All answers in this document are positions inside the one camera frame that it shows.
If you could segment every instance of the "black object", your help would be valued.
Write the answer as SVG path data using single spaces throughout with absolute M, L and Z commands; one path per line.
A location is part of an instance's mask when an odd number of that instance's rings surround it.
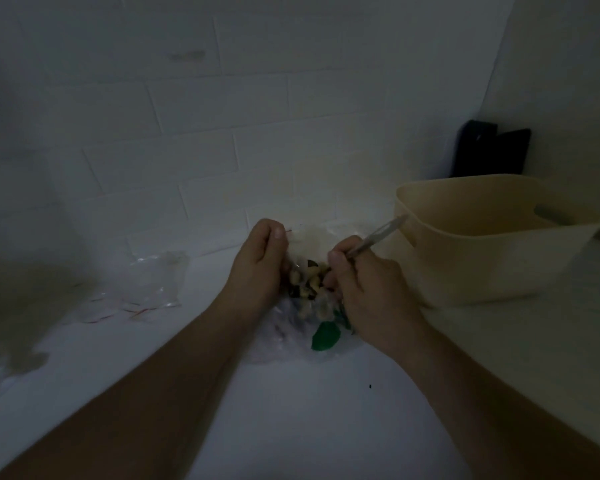
M 531 130 L 498 135 L 493 123 L 471 120 L 458 132 L 456 158 L 451 177 L 522 174 L 527 158 Z

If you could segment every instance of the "plastic bin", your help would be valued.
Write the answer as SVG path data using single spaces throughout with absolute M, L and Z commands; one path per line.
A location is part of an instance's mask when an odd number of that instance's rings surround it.
M 521 175 L 412 182 L 395 197 L 407 278 L 432 307 L 538 292 L 600 229 L 600 212 Z

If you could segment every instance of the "person's left hand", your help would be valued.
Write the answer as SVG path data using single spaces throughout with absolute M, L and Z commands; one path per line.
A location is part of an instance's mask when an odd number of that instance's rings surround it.
M 231 273 L 217 306 L 256 322 L 275 303 L 289 243 L 285 227 L 270 219 L 260 220 L 233 261 Z

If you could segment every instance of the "wall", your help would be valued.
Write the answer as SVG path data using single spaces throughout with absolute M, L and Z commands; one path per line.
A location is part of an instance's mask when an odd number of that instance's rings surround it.
M 525 172 L 600 208 L 600 0 L 516 0 L 480 116 L 533 129 Z
M 0 0 L 0 269 L 386 213 L 447 174 L 511 5 Z

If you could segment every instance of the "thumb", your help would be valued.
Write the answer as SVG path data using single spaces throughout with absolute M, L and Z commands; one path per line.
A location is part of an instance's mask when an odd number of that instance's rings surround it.
M 336 275 L 340 289 L 344 298 L 351 297 L 353 294 L 360 292 L 360 286 L 356 278 L 356 273 L 349 260 L 340 251 L 331 251 L 327 259 L 329 266 Z
M 267 249 L 264 251 L 263 261 L 266 261 L 275 268 L 280 268 L 288 246 L 289 241 L 287 240 L 285 228 L 282 225 L 272 226 L 269 240 L 267 241 Z

